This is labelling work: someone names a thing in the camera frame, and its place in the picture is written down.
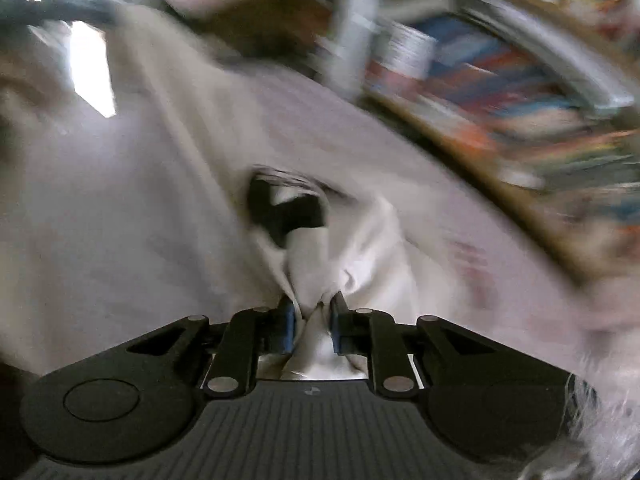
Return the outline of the cream t-shirt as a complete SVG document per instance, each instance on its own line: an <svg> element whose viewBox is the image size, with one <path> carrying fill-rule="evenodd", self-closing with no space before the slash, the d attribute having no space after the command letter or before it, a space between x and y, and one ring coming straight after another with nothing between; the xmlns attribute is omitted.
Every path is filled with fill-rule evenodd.
<svg viewBox="0 0 640 480"><path fill-rule="evenodd" d="M411 323L431 307L430 193L408 146L277 66L224 66L158 11L107 29L118 109L70 88L30 28L1 31L1 359L34 375L191 314L294 301L274 376L355 377L330 297Z"/></svg>

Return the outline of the pink checkered cartoon tablecloth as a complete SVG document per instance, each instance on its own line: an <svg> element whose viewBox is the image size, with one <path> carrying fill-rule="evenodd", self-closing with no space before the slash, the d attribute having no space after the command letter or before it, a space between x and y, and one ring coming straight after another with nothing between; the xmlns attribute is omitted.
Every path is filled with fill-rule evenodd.
<svg viewBox="0 0 640 480"><path fill-rule="evenodd" d="M420 309L585 378L572 438L596 479L639 468L639 287L579 289L480 192L410 141L289 68L244 72L278 150L306 171L346 174L396 209Z"/></svg>

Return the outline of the row of leaning books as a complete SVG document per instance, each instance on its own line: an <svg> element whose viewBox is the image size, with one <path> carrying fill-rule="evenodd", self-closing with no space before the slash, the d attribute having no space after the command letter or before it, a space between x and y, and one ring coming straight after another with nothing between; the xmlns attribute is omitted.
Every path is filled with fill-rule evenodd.
<svg viewBox="0 0 640 480"><path fill-rule="evenodd" d="M368 91L442 144L500 203L566 223L639 222L634 98L595 70L571 81L532 49L452 14L408 25L437 40L413 94Z"/></svg>

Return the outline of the usmile white orange box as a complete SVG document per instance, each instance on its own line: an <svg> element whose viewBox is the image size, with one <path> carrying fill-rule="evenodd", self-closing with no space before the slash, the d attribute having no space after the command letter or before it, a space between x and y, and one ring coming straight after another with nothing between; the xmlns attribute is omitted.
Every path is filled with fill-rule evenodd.
<svg viewBox="0 0 640 480"><path fill-rule="evenodd" d="M387 23L376 40L368 83L380 91L413 94L430 69L436 44L416 28Z"/></svg>

